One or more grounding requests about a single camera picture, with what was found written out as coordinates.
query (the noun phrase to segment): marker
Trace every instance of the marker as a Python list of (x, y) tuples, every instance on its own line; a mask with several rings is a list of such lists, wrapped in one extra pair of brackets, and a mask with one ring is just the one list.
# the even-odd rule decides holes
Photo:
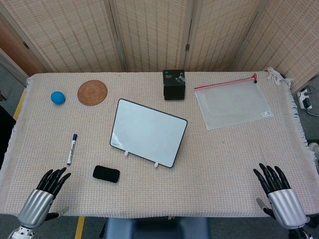
[(73, 157), (73, 153), (74, 153), (75, 142), (76, 142), (76, 138), (77, 138), (77, 137), (78, 137), (77, 134), (74, 134), (74, 135), (73, 135), (73, 139), (72, 139), (72, 144), (71, 144), (71, 148), (70, 148), (70, 153), (69, 153), (68, 161), (66, 162), (67, 165), (71, 165), (72, 157)]

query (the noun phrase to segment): round wicker placemat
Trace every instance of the round wicker placemat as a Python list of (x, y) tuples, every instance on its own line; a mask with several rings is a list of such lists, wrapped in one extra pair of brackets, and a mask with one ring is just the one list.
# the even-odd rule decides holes
[(108, 88), (102, 81), (92, 80), (80, 86), (78, 99), (86, 106), (94, 106), (102, 102), (107, 94)]

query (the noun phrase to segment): robotic hand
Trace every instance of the robotic hand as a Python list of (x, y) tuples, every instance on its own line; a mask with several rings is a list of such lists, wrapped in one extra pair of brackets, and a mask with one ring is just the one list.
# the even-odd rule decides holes
[(68, 211), (68, 207), (65, 207), (61, 212), (49, 213), (53, 200), (71, 175), (67, 173), (60, 179), (65, 170), (66, 168), (62, 168), (53, 172), (51, 169), (42, 177), (18, 216), (21, 226), (14, 230), (8, 239), (31, 239), (34, 236), (33, 230), (44, 221), (58, 218)]
[(306, 215), (282, 170), (275, 166), (275, 171), (272, 167), (265, 167), (262, 163), (259, 166), (266, 179), (257, 169), (254, 169), (254, 173), (268, 197), (271, 209), (260, 198), (257, 198), (258, 205), (281, 226), (289, 229), (289, 239), (311, 239), (312, 237), (303, 229), (307, 223)]

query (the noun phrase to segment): small whiteboard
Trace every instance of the small whiteboard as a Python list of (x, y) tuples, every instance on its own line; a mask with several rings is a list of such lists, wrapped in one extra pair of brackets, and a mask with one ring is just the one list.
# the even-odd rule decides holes
[(187, 120), (120, 99), (110, 145), (173, 167)]

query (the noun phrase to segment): black box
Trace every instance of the black box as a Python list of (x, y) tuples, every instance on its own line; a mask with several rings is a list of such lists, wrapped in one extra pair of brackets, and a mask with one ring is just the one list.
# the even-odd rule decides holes
[(184, 70), (164, 70), (164, 99), (184, 100), (185, 97), (185, 72)]

